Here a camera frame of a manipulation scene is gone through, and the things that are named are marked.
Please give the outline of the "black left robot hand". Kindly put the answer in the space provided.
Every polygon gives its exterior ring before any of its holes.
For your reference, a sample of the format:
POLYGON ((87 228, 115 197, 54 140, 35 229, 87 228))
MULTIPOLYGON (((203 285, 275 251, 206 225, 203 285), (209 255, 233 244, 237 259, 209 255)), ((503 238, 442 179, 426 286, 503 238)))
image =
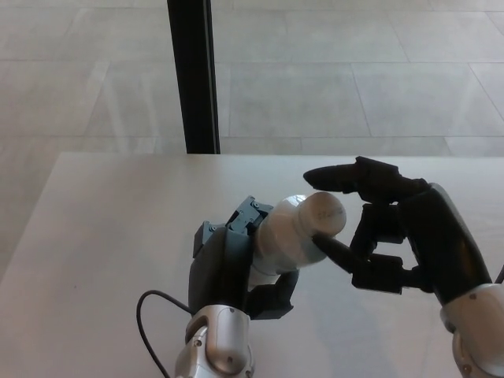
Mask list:
POLYGON ((188 306, 193 314, 205 306, 226 305, 252 320, 275 320, 293 309, 291 296, 298 270, 280 275, 275 283, 249 289, 254 237, 272 209, 249 196, 226 223, 202 223, 195 233, 188 284, 188 306))

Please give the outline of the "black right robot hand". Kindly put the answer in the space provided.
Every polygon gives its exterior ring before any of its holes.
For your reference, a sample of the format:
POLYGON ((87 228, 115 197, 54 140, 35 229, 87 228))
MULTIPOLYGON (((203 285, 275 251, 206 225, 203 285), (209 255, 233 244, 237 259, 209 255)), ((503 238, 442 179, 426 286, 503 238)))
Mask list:
POLYGON ((366 157, 311 169, 303 178, 316 190, 356 192, 364 201, 350 245, 312 238, 354 287, 392 294, 418 288, 446 305, 491 284, 476 241, 437 183, 404 177, 397 166, 366 157))

